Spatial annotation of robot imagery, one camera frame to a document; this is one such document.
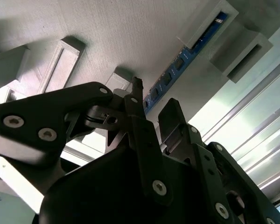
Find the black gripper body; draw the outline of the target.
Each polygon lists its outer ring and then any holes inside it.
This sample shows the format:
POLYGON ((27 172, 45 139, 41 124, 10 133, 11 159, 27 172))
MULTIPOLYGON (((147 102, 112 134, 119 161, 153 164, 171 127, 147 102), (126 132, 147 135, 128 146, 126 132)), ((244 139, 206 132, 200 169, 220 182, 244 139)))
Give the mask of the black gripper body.
POLYGON ((173 189, 170 206, 145 198, 136 154, 117 149, 59 179, 47 192, 41 224, 212 224, 198 175, 163 156, 173 189))

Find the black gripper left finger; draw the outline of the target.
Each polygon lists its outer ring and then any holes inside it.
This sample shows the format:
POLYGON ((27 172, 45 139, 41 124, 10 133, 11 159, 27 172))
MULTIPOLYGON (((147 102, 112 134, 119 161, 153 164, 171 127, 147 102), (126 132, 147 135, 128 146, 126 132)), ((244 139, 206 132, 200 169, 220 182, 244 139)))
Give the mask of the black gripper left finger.
POLYGON ((107 131, 108 152, 50 188, 43 205, 91 187, 107 197, 140 196, 169 206, 173 192, 152 122, 146 119, 139 78, 120 97, 90 82, 0 104, 0 156, 37 168, 52 168, 67 142, 95 129, 107 131))

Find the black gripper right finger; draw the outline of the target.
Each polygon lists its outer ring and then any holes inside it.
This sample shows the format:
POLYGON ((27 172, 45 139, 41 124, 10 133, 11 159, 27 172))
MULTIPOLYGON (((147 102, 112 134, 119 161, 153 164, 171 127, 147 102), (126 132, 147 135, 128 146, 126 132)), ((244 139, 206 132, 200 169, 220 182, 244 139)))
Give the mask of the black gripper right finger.
POLYGON ((204 224, 280 224, 280 212, 231 154, 219 143, 205 144, 171 98, 159 116, 165 154, 188 163, 199 188, 199 218, 204 224))

